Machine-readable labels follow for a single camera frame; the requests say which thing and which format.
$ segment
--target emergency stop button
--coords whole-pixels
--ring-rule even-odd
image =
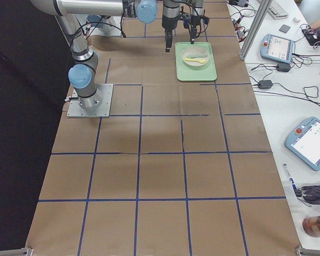
[[[302,129],[301,129],[301,128],[297,128],[297,129],[295,130],[295,133],[296,133],[296,134],[301,134],[301,133],[302,133]]]

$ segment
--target white table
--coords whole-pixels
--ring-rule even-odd
[[[270,71],[264,68],[258,68],[254,71],[251,71],[253,67],[260,63],[268,66],[272,66],[273,64],[276,65],[276,63],[265,60],[260,56],[261,42],[266,34],[274,34],[292,39],[294,41],[303,37],[300,26],[306,23],[306,20],[302,16],[295,2],[293,0],[276,1],[289,13],[289,17],[287,19],[275,20],[270,14],[267,14],[254,39],[253,45],[245,58],[249,75],[255,78],[257,81],[263,79],[263,77],[270,73]],[[250,4],[256,10],[258,9],[259,3],[257,1],[250,1]],[[236,9],[232,6],[228,6],[228,8],[230,14],[236,12]],[[251,15],[251,11],[243,11],[242,13]],[[238,17],[238,14],[233,16],[234,19],[238,19]],[[294,22],[294,17],[298,17],[300,22]],[[249,29],[251,22],[252,18],[243,18],[241,21],[241,26]],[[283,24],[291,27],[286,34],[278,31]],[[296,42],[295,53],[305,55],[320,54],[320,46],[314,50],[304,38]],[[313,59],[320,60],[320,57],[313,57]],[[319,98],[316,99],[316,101],[320,102],[320,61],[314,61],[311,66],[302,66],[300,69],[296,67],[292,68],[288,73],[274,71],[265,79],[269,79],[273,83],[281,83],[287,89],[296,92],[303,92],[303,87],[305,86],[318,86]],[[251,79],[251,82],[252,84],[256,84],[253,79]],[[254,90],[260,91],[260,89],[257,87],[254,87]],[[279,85],[274,85],[270,90],[268,90],[268,92],[302,97],[302,95],[296,95],[284,90]],[[287,168],[291,176],[293,176],[295,185],[297,187],[320,184],[320,171],[313,171],[308,165],[297,158],[284,146],[284,141],[287,135],[302,120],[311,116],[315,116],[320,119],[320,107],[304,100],[293,99],[289,97],[274,96],[271,94],[257,92],[255,93],[255,96],[260,108],[264,125],[266,127],[268,139],[274,153],[277,169],[286,193],[287,201],[290,206],[292,218],[301,245],[307,249],[320,250],[320,238],[308,236],[302,228],[302,221],[304,218],[320,215],[320,205],[307,207],[298,201],[293,191],[292,184],[283,168],[283,164],[287,164]]]

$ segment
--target keyboard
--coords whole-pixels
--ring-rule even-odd
[[[289,14],[275,0],[272,1],[268,12],[275,20],[286,19],[289,16]]]

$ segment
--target dark background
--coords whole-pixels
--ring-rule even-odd
[[[0,250],[25,246],[73,64],[53,16],[0,0]]]

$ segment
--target white screen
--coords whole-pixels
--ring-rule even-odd
[[[279,59],[287,60],[290,41],[287,39],[271,36],[268,48],[268,55]]]
[[[320,162],[320,123],[315,121],[303,136],[291,144],[300,154],[318,165]]]

